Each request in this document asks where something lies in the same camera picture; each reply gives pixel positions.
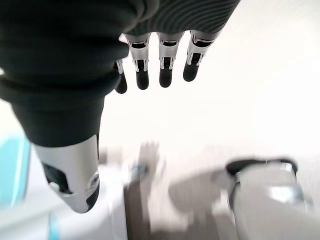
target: black fingertip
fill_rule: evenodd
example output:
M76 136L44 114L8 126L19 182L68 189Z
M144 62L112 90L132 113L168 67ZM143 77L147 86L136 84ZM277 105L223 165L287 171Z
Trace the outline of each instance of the black fingertip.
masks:
M136 84L141 90L146 90L149 87L148 71L140 70L136 72Z
M167 88L170 86L172 81L172 69L164 68L160 69L159 82L161 87Z
M260 159L239 159L232 161L228 163L225 166L226 171L234 176L238 172L241 172L243 169L252 166L252 165L266 165L267 163L285 163L285 164L291 164L292 170L294 174L297 174L298 171L298 165L291 159L288 158L276 158L276 159L270 159L270 160L260 160Z
M128 86L127 86L126 76L125 76L125 73L123 72L121 74L120 83L115 90L119 94L124 94L127 91L127 89L128 89Z
M98 200L98 196L99 196L99 191L100 191L100 183L98 184L98 187L92 193L92 195L90 197L88 197L88 199L86 200L86 203L88 204L87 212L89 212L96 204L96 202Z
M192 63L191 65L188 65L188 63L185 63L184 71L183 71L183 78L187 82L193 81L198 73L198 68L196 63Z

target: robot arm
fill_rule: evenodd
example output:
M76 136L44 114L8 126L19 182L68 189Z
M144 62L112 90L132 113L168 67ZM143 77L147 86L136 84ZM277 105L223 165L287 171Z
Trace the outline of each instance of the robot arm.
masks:
M127 90L121 59L131 49L146 89L148 43L159 36L160 84L171 83L182 34L192 81L239 0L3 0L0 97L35 145L52 189L85 213L99 194L98 140L105 95ZM125 33L129 47L118 41Z

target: metal joint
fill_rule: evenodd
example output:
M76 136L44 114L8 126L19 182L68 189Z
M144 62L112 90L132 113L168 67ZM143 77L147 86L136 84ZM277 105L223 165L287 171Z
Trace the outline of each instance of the metal joint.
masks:
M149 62L149 38L151 33L146 34L144 36L127 36L125 37L128 41L130 52L132 55L132 61L135 66L135 71L138 73L140 71L139 62L143 61L143 71L146 72L148 70L148 62Z
M191 32L191 38L189 42L189 47L187 51L187 59L186 62L188 65L192 64L192 59L194 54L200 54L199 60L196 65L199 66L202 59L205 57L206 52L210 48L210 46L214 43L215 39L202 39L196 36L195 32Z

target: silver metal part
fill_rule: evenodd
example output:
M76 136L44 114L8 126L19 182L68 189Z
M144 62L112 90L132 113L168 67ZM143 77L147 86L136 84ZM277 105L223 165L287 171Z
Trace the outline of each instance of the silver metal part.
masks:
M128 41L133 64L137 73L140 71L138 65L139 60L143 61L143 71L148 71L150 35L151 33L144 34L141 36L132 36L128 34L124 35Z
M65 175L68 191L61 191L63 179L51 181L50 187L75 212L85 213L95 204L99 194L97 136L81 143L65 147L44 147L34 145L49 181L56 170Z
M119 72L119 74L122 74L122 73L124 72L124 67L123 67L123 65L122 65L122 59L117 60L117 61L116 61L116 65L117 65L117 67L118 67L118 72Z
M148 174L149 166L146 163L138 163L123 170L123 183L125 186L143 179Z
M184 33L181 32L173 36L161 32L157 34L159 36L160 68L165 69L165 58L170 58L169 70L171 70L176 60L179 42Z
M192 64L192 59L194 54L200 54L200 58L198 62L196 63L197 66L200 65L202 59L206 55L206 52L212 45L212 43L215 41L215 39L218 37L219 33L211 34L208 36L206 33L202 33L200 31L195 31L192 30L191 32L191 38L188 46L188 51L187 51L187 59L186 62L188 65ZM197 46L198 43L205 43L206 46Z

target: robotic finger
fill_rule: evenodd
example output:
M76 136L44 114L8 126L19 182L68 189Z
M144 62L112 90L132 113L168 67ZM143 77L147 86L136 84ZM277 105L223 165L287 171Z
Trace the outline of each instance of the robotic finger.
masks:
M196 78L202 59L220 34L220 31L217 33L205 33L191 30L190 32L191 37L183 71L183 78L187 82L191 82Z
M128 41L135 66L136 84L141 90L146 90L149 87L148 62L150 35L151 33L140 36L124 35Z
M160 76L159 82L163 88L170 86L172 81L172 69L176 59L179 42L184 34L166 34L157 33L159 36L159 60L160 60Z

